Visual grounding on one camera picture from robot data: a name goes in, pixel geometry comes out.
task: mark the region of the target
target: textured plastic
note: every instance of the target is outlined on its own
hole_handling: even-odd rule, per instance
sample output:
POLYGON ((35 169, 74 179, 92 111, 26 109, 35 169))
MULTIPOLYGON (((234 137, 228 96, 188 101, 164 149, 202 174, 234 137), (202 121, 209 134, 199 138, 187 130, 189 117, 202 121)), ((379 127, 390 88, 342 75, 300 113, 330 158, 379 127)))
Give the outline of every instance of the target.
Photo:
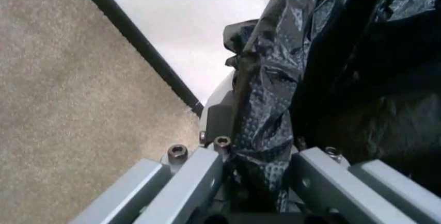
POLYGON ((414 147, 418 156, 439 155, 437 6, 270 0, 259 20, 226 27, 225 47, 236 53, 226 64, 237 70, 231 168, 250 208, 286 211, 284 175, 295 139, 337 147, 351 162, 400 154, 412 164, 414 147), (428 126, 419 125, 428 113, 428 126))

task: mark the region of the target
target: floor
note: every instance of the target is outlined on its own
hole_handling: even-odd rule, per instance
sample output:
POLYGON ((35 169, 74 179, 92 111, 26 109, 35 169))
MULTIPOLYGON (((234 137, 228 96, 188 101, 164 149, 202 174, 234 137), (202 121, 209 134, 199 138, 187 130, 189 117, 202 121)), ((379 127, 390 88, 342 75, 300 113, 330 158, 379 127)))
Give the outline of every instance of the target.
POLYGON ((202 105, 232 68, 224 27, 258 19, 269 0, 115 0, 202 105))
POLYGON ((198 119, 91 0, 0 0, 0 223, 65 223, 198 119))

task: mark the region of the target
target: bolt head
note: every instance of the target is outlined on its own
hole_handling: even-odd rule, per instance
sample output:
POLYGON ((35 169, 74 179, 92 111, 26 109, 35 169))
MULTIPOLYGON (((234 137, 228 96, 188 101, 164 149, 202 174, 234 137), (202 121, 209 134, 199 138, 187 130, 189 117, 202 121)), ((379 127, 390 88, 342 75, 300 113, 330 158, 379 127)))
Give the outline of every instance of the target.
POLYGON ((173 165, 183 164, 188 158, 188 149, 186 146, 176 144, 167 151, 168 162, 173 165))

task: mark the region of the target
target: carpet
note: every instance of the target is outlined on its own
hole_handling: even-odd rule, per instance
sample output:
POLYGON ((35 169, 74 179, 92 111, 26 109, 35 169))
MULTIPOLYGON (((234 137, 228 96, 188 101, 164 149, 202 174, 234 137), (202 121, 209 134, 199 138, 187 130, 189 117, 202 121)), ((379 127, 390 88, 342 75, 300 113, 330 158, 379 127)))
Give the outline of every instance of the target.
POLYGON ((198 118, 91 0, 0 0, 0 223, 64 223, 198 118))

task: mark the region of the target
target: hex socket screw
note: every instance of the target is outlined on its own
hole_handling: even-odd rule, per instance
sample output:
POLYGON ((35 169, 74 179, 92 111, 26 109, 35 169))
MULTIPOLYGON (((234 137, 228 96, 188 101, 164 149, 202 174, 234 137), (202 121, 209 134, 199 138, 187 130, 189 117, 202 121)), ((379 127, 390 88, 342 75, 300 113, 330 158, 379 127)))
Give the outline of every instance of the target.
POLYGON ((186 146, 176 144, 167 151, 168 162, 172 165, 182 165, 188 158, 188 149, 186 146))
POLYGON ((340 163, 343 158, 341 151, 334 147, 326 147, 325 153, 337 163, 340 163))
POLYGON ((231 152, 231 139, 228 136, 218 136, 214 139, 214 150, 222 156, 231 152))

